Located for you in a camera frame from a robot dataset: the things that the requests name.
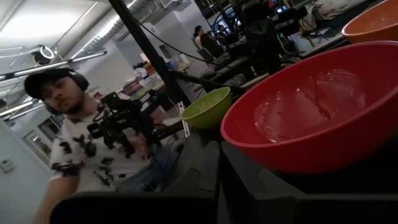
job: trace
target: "white shirt with black spots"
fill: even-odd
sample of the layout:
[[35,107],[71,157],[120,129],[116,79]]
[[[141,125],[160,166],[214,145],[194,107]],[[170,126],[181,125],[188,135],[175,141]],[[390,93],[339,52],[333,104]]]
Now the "white shirt with black spots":
[[[73,175],[80,176],[78,192],[116,190],[119,184],[150,164],[136,151],[126,156],[118,143],[110,149],[103,138],[93,139],[87,130],[96,113],[81,120],[65,119],[59,137],[54,140],[50,157],[53,170],[51,180]],[[127,136],[134,134],[130,129]]]

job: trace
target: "camera rig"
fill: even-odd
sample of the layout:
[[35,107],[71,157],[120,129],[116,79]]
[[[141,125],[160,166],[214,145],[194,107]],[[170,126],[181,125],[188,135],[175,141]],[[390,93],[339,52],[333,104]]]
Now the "camera rig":
[[104,143],[113,148],[114,143],[121,144],[127,150],[127,156],[134,154],[132,147],[123,130],[132,128],[136,135],[141,133],[146,138],[148,146],[155,144],[162,146],[160,140],[183,129],[182,122],[171,126],[155,129],[154,120],[151,114],[161,103],[168,100],[167,96],[156,93],[152,103],[142,109],[143,103],[140,100],[122,100],[117,93],[112,92],[101,99],[102,105],[98,115],[93,119],[93,124],[87,126],[94,139],[103,137]]

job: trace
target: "plastic bowl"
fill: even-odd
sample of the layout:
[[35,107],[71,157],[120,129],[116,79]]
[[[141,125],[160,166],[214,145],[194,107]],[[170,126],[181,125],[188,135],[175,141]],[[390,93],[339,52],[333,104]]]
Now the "plastic bowl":
[[351,43],[398,40],[398,1],[387,0],[360,14],[341,31]]
[[230,92],[229,87],[209,92],[186,108],[181,118],[194,128],[217,128],[232,105]]
[[342,169],[398,128],[398,42],[367,42],[303,60],[229,109],[223,137],[258,163],[298,174]]

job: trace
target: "headphones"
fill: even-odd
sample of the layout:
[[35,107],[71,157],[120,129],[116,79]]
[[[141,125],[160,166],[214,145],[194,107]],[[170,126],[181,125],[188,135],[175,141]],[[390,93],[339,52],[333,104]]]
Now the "headphones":
[[[86,91],[88,88],[88,81],[87,79],[80,73],[77,73],[76,71],[72,70],[72,69],[68,69],[68,72],[70,74],[70,78],[73,79],[73,81],[75,81],[75,83],[80,87],[80,89],[82,91]],[[52,106],[50,106],[48,103],[44,103],[45,109],[47,109],[47,111],[49,111],[50,113],[54,114],[54,115],[58,115],[61,114],[61,112],[57,111],[55,108],[53,108]]]

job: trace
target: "black cap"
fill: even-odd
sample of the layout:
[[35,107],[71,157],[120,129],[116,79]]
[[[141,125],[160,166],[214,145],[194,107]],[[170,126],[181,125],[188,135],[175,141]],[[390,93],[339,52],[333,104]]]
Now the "black cap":
[[70,72],[72,71],[73,70],[69,68],[53,68],[43,72],[31,74],[25,79],[25,91],[32,98],[43,100],[43,85],[60,78],[71,77],[72,74]]

